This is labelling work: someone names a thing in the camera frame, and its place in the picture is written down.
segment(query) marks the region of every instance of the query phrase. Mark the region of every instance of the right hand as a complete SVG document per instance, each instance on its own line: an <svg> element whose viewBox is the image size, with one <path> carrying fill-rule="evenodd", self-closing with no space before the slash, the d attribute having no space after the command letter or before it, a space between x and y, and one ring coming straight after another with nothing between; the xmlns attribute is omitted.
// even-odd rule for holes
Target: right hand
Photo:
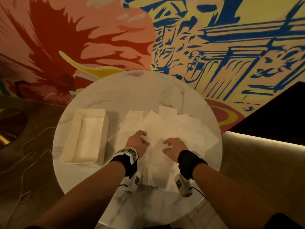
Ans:
<svg viewBox="0 0 305 229"><path fill-rule="evenodd" d="M163 150L163 153L167 155L174 162L178 163L178 156L182 150L188 150L185 143L179 138L169 138L166 139L163 144L172 146L171 148L166 148Z"/></svg>

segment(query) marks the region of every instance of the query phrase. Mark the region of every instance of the colorful mural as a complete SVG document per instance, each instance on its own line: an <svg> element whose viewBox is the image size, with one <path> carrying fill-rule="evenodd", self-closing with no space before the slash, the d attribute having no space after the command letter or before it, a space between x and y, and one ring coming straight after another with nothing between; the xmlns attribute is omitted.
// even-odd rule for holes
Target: colorful mural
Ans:
<svg viewBox="0 0 305 229"><path fill-rule="evenodd" d="M3 94L66 106L153 70L193 87L223 132L305 71L305 0L0 0Z"/></svg>

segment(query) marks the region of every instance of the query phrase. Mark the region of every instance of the cable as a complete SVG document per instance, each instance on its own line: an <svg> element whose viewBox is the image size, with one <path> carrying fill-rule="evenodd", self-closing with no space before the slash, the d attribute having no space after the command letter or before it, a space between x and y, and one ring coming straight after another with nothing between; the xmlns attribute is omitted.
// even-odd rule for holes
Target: cable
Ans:
<svg viewBox="0 0 305 229"><path fill-rule="evenodd" d="M191 188L189 188L189 190L190 189L195 189L196 191L198 191L202 196L204 196L204 198L207 200L207 197L203 194L203 193L201 193L198 189L196 189L195 187L191 187Z"/></svg>

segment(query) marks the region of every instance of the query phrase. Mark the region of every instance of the marble tabletop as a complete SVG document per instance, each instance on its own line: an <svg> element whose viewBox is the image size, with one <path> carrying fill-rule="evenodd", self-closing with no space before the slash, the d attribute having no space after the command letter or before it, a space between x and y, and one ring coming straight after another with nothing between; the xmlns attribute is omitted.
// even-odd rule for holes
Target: marble tabletop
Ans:
<svg viewBox="0 0 305 229"><path fill-rule="evenodd" d="M109 118L108 137L119 130L119 123L129 110L153 110L159 105L178 109L178 114L189 114L201 120L219 138L219 142L206 153L210 166L219 170L222 158L221 134L217 120L194 89L180 80L154 71L124 71L102 78L78 94L65 109L56 128L53 141L54 170L64 193L97 171L98 167L85 168L62 164L63 152L74 112L77 109L105 109ZM107 143L105 164L114 151ZM189 198L141 185L134 194L116 191L100 223L117 229L137 229L171 223L193 210L202 200L193 191Z"/></svg>

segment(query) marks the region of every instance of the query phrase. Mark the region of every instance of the stack of napkins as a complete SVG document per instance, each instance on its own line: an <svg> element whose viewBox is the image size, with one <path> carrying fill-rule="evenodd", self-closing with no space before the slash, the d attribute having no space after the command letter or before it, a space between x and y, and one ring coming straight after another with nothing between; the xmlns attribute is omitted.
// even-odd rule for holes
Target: stack of napkins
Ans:
<svg viewBox="0 0 305 229"><path fill-rule="evenodd" d="M159 190L178 193L174 177L180 173L178 164L168 158L162 150L167 148L163 141L168 138L180 138L189 150L205 158L205 152L219 139L207 126L201 126L200 119L188 114L178 115L178 110L159 107L154 111L129 111L120 123L120 130L108 138L115 151L125 147L130 136L143 130L143 138L150 143L143 158L138 160L138 170L143 176L143 184L158 187Z"/></svg>

